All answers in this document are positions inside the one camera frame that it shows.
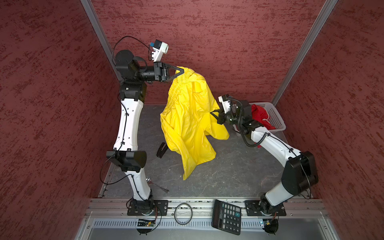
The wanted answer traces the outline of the yellow shorts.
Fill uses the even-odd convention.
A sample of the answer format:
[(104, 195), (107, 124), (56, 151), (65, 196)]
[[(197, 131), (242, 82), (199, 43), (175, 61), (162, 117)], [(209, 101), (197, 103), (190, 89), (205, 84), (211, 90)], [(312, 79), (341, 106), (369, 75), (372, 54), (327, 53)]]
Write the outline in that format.
[(161, 113), (161, 127), (168, 148), (178, 153), (183, 162), (183, 179), (186, 180), (196, 166), (213, 160), (216, 152), (208, 140), (228, 140), (225, 126), (217, 123), (219, 110), (205, 78), (192, 69), (173, 80), (168, 101)]

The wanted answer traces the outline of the red shorts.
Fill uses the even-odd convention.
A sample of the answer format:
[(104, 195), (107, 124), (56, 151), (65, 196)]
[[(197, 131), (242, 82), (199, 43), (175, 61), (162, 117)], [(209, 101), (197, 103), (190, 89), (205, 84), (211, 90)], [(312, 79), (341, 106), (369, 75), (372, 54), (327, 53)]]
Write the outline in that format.
[(269, 122), (269, 114), (267, 110), (258, 105), (252, 105), (252, 118), (253, 120), (261, 123), (268, 130), (275, 130), (276, 128)]

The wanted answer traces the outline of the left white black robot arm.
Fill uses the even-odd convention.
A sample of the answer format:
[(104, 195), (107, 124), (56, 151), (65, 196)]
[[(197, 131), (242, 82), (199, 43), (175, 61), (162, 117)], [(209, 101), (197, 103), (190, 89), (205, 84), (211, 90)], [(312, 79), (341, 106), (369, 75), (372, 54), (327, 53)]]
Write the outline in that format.
[(120, 85), (119, 100), (121, 118), (118, 136), (113, 149), (107, 151), (107, 161), (119, 167), (129, 179), (133, 198), (128, 212), (149, 216), (156, 210), (152, 190), (145, 175), (147, 153), (138, 149), (138, 128), (144, 107), (147, 83), (170, 82), (185, 71), (163, 62), (153, 66), (140, 66), (143, 59), (129, 50), (117, 53), (114, 64), (123, 81)]

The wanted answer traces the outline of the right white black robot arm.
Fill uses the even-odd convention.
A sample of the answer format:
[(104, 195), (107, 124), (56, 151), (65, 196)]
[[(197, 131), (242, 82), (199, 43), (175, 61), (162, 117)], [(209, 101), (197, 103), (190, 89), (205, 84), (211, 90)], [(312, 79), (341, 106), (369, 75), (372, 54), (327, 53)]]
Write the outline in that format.
[(281, 181), (260, 197), (258, 211), (264, 216), (275, 214), (282, 203), (298, 196), (319, 182), (315, 156), (309, 151), (302, 152), (276, 137), (264, 124), (254, 120), (251, 106), (230, 99), (222, 103), (223, 109), (210, 114), (222, 125), (229, 123), (236, 126), (244, 143), (252, 147), (267, 150), (284, 167)]

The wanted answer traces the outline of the white plastic basket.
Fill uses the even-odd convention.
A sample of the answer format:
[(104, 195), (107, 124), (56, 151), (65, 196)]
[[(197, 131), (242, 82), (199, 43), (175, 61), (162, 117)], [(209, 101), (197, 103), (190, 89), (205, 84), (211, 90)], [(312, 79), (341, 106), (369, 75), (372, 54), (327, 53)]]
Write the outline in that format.
[[(268, 102), (259, 102), (259, 103), (249, 103), (250, 106), (252, 105), (258, 105), (263, 108), (265, 108), (270, 116), (269, 122), (276, 128), (275, 130), (269, 130), (271, 133), (276, 133), (280, 131), (284, 131), (286, 129), (285, 122), (281, 115), (279, 114), (278, 110), (275, 108), (275, 106), (272, 103)], [(245, 123), (251, 123), (253, 120), (252, 118), (252, 108), (246, 107), (243, 113), (243, 124)]]

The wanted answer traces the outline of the metal spoon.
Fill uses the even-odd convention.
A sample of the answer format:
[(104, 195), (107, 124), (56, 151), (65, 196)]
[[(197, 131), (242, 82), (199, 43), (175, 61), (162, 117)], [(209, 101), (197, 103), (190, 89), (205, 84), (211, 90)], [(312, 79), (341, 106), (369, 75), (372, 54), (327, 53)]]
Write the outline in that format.
[(159, 186), (159, 185), (155, 184), (155, 183), (152, 181), (152, 179), (151, 179), (151, 178), (146, 178), (146, 181), (147, 181), (147, 183), (148, 183), (149, 185), (153, 185), (153, 186), (155, 186), (155, 187), (157, 187), (157, 188), (161, 189), (161, 190), (162, 190), (162, 191), (164, 191), (165, 193), (168, 193), (168, 192), (169, 192), (169, 190), (168, 190), (168, 189), (166, 189), (166, 188), (163, 188), (163, 187), (161, 187), (161, 186)]

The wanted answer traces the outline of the black calculator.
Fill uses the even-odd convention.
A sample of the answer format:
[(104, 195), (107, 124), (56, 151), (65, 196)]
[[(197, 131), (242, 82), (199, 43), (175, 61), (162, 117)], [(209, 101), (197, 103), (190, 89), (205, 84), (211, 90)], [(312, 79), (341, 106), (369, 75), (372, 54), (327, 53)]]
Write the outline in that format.
[(215, 200), (212, 227), (239, 236), (242, 225), (241, 208), (230, 203)]

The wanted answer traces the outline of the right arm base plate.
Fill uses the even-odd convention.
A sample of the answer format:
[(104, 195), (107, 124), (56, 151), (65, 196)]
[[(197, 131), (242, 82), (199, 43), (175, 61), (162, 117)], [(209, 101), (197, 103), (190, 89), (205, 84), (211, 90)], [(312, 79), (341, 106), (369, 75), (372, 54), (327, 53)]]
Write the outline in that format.
[(245, 201), (247, 216), (257, 217), (285, 217), (287, 215), (283, 203), (272, 206), (267, 200), (248, 200)]

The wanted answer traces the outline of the left aluminium corner post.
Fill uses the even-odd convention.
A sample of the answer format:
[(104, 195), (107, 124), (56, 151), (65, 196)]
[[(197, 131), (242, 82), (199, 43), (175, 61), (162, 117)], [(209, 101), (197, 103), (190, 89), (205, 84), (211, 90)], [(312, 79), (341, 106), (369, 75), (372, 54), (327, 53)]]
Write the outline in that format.
[(99, 18), (97, 16), (97, 13), (94, 9), (94, 6), (92, 4), (92, 1), (89, 0), (81, 0), (82, 6), (92, 24), (92, 27), (98, 37), (98, 40), (100, 44), (102, 45), (102, 48), (108, 58), (108, 61), (115, 73), (117, 81), (120, 83), (123, 79), (121, 77), (121, 74), (117, 71), (114, 63), (113, 63), (113, 54), (112, 54), (112, 48), (110, 46), (110, 43), (108, 41), (108, 38), (102, 28), (102, 25), (99, 21)]

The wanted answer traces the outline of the aluminium corner post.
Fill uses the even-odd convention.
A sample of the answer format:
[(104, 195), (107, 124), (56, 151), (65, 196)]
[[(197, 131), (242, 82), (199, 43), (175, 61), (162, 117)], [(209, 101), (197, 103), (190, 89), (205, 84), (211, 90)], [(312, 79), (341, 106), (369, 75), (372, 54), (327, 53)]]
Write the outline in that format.
[(288, 85), (290, 84), (291, 80), (293, 79), (296, 71), (298, 70), (299, 66), (305, 59), (308, 51), (311, 49), (313, 43), (315, 42), (317, 36), (319, 35), (321, 29), (325, 25), (327, 19), (331, 15), (334, 7), (338, 3), (338, 0), (326, 0), (324, 5), (322, 6), (318, 16), (316, 17), (311, 29), (309, 30), (303, 44), (301, 45), (293, 63), (291, 64), (290, 68), (288, 69), (283, 82), (281, 83), (280, 87), (278, 88), (276, 94), (274, 95), (272, 99), (272, 104), (274, 106), (277, 105), (281, 97), (283, 96), (285, 90), (287, 89)]
[(123, 79), (121, 77), (121, 74), (117, 71), (114, 63), (113, 63), (113, 54), (112, 54), (112, 48), (110, 46), (110, 43), (108, 41), (108, 38), (102, 28), (102, 25), (99, 21), (99, 18), (97, 16), (97, 13), (94, 9), (94, 6), (92, 4), (92, 1), (89, 0), (81, 0), (82, 6), (92, 24), (92, 27), (98, 37), (98, 40), (100, 44), (102, 45), (102, 48), (108, 58), (108, 61), (115, 73), (117, 81), (120, 83)]

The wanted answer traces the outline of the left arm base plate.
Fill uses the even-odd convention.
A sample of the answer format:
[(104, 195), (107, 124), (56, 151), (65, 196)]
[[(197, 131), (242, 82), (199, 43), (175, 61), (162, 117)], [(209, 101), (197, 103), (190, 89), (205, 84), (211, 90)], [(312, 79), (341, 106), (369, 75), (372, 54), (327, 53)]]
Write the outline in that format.
[(127, 209), (127, 216), (155, 216), (156, 212), (158, 216), (166, 216), (168, 211), (168, 200), (154, 200), (154, 207), (151, 211), (145, 210), (144, 213), (138, 207), (138, 201), (130, 201)]

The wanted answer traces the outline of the aluminium front frame rail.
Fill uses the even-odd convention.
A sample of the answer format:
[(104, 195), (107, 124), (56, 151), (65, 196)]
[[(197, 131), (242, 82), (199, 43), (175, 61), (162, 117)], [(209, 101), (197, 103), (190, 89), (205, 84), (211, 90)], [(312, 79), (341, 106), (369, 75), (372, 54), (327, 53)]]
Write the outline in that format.
[[(170, 198), (168, 200), (167, 215), (163, 216), (158, 229), (211, 230), (212, 214), (215, 199), (209, 198)], [(263, 219), (272, 217), (247, 216), (246, 198), (220, 198), (220, 201), (230, 203), (241, 208), (242, 232), (262, 231)], [(153, 220), (154, 216), (127, 216), (130, 201), (124, 198), (96, 198), (86, 210), (82, 224), (76, 235), (77, 240), (90, 239), (91, 231), (96, 228), (133, 229), (139, 219)], [(280, 216), (279, 222), (295, 219), (314, 220), (318, 224), (320, 233), (326, 240), (337, 240), (339, 236), (320, 199), (293, 198), (283, 203), (287, 215)]]

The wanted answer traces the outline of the right aluminium corner post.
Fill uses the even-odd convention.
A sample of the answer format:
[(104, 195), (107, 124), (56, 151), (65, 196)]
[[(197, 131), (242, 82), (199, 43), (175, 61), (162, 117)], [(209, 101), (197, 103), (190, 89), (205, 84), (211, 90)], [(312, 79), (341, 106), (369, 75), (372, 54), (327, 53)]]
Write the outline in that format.
[(272, 104), (274, 106), (277, 105), (281, 97), (283, 96), (285, 90), (287, 89), (288, 85), (290, 84), (291, 80), (293, 79), (296, 71), (298, 70), (299, 66), (305, 59), (308, 51), (311, 49), (313, 43), (315, 42), (317, 36), (319, 35), (321, 29), (325, 25), (327, 19), (331, 15), (334, 7), (338, 3), (338, 0), (326, 0), (324, 5), (322, 6), (318, 16), (316, 17), (311, 29), (309, 30), (303, 44), (301, 45), (293, 63), (291, 64), (290, 68), (288, 69), (283, 82), (281, 83), (280, 87), (278, 88), (276, 94), (274, 95), (272, 99)]

